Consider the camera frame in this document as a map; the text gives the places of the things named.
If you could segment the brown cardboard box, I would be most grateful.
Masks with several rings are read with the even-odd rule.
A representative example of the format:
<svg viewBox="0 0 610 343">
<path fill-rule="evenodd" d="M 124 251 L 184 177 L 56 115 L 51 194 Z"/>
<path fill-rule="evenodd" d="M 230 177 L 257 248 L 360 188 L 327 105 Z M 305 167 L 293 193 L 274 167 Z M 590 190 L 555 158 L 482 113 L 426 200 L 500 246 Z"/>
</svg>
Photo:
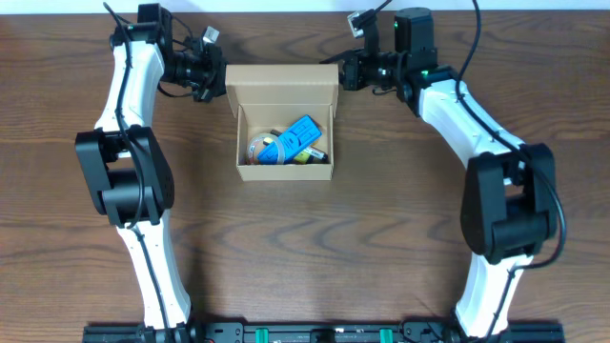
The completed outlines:
<svg viewBox="0 0 610 343">
<path fill-rule="evenodd" d="M 236 168 L 244 181 L 328 181 L 334 168 L 333 128 L 338 98 L 338 66 L 230 65 L 225 85 L 237 119 Z M 309 115 L 322 135 L 314 142 L 328 154 L 327 162 L 250 165 L 250 140 L 272 130 L 284 132 Z"/>
</svg>

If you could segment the yellow highlighter pen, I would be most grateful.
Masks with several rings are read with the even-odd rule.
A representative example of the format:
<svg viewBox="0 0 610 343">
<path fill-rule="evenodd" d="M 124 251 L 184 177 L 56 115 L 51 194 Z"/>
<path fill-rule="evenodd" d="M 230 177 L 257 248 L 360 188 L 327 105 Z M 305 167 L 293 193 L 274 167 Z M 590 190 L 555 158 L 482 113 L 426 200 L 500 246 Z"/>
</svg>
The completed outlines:
<svg viewBox="0 0 610 343">
<path fill-rule="evenodd" d="M 269 137 L 267 137 L 267 138 L 265 138 L 263 140 L 263 144 L 265 146 L 269 146 L 272 143 L 273 143 L 273 140 L 271 138 L 269 138 Z M 301 164 L 301 165 L 308 164 L 308 163 L 310 163 L 312 161 L 313 161 L 313 157 L 311 156 L 311 154 L 307 150 L 302 151 L 301 153 L 296 155 L 294 157 L 294 159 L 293 159 L 294 163 Z"/>
</svg>

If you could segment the blue magnetic whiteboard duster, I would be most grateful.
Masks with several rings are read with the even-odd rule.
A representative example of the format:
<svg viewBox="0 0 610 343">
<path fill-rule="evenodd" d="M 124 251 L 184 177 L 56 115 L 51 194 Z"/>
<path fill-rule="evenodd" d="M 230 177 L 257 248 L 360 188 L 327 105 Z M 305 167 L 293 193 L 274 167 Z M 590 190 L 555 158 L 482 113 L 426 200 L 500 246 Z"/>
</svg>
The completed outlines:
<svg viewBox="0 0 610 343">
<path fill-rule="evenodd" d="M 279 161 L 277 144 L 272 143 L 258 154 L 258 162 L 263 165 L 282 165 L 291 162 L 299 153 L 314 144 L 321 135 L 314 120 L 309 115 L 304 115 L 278 136 L 284 151 L 283 161 Z"/>
</svg>

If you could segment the large clear tape roll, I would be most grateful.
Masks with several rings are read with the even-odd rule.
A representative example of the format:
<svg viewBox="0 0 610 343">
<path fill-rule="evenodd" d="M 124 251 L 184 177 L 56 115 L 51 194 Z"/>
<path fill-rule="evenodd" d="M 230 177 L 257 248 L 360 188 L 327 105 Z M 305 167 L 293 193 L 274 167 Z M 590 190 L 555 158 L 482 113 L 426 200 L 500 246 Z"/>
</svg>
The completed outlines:
<svg viewBox="0 0 610 343">
<path fill-rule="evenodd" d="M 250 165 L 260 165 L 259 158 L 255 154 L 255 151 L 257 149 L 257 146 L 259 144 L 262 144 L 266 139 L 271 140 L 277 148 L 277 158 L 275 159 L 274 163 L 276 165 L 283 165 L 285 162 L 285 157 L 286 157 L 284 145 L 279 140 L 278 136 L 270 134 L 270 133 L 260 133 L 256 136 L 254 136 L 250 140 L 248 148 L 246 150 L 247 157 L 248 157 L 248 163 Z"/>
</svg>

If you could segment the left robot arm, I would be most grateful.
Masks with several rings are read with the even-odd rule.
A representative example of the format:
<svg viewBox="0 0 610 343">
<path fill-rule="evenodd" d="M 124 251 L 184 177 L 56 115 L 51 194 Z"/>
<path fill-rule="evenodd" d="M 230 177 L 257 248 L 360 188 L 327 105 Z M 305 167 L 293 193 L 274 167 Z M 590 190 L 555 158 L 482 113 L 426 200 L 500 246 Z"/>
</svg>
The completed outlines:
<svg viewBox="0 0 610 343">
<path fill-rule="evenodd" d="M 116 12 L 114 58 L 106 107 L 93 130 L 75 137 L 75 152 L 95 209 L 123 239 L 143 298 L 140 324 L 90 324 L 86 342 L 206 342 L 204 325 L 181 281 L 170 235 L 174 180 L 153 133 L 155 97 L 164 84 L 209 103 L 225 94 L 227 61 L 219 32 L 173 37 L 176 17 L 159 3 L 142 4 L 131 22 Z"/>
</svg>

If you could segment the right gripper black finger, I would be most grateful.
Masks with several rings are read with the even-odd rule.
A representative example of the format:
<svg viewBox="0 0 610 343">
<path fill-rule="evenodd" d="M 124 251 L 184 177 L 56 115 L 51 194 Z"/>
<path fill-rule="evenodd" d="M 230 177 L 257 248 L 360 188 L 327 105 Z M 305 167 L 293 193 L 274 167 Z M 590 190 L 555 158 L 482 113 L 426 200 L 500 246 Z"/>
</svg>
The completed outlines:
<svg viewBox="0 0 610 343">
<path fill-rule="evenodd" d="M 350 64 L 357 60 L 359 53 L 360 49 L 346 50 L 337 55 L 331 56 L 320 61 L 320 64 L 333 64 L 339 62 L 343 62 L 344 64 Z"/>
<path fill-rule="evenodd" d="M 343 66 L 339 82 L 346 91 L 359 91 L 365 87 L 362 70 L 359 66 Z"/>
</svg>

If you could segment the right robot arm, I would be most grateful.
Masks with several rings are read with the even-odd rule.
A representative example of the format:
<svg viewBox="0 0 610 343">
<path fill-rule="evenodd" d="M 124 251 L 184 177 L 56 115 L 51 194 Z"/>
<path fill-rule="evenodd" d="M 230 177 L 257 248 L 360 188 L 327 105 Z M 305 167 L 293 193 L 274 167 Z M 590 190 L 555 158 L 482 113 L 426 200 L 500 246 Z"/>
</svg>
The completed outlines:
<svg viewBox="0 0 610 343">
<path fill-rule="evenodd" d="M 434 19 L 426 8 L 399 10 L 395 48 L 379 47 L 376 10 L 347 20 L 360 49 L 335 56 L 347 91 L 394 92 L 432 126 L 465 167 L 460 226 L 472 258 L 465 288 L 447 320 L 407 322 L 410 342 L 560 342 L 557 322 L 510 322 L 508 310 L 522 274 L 550 238 L 565 239 L 550 149 L 506 131 L 469 92 L 463 70 L 437 60 Z"/>
</svg>

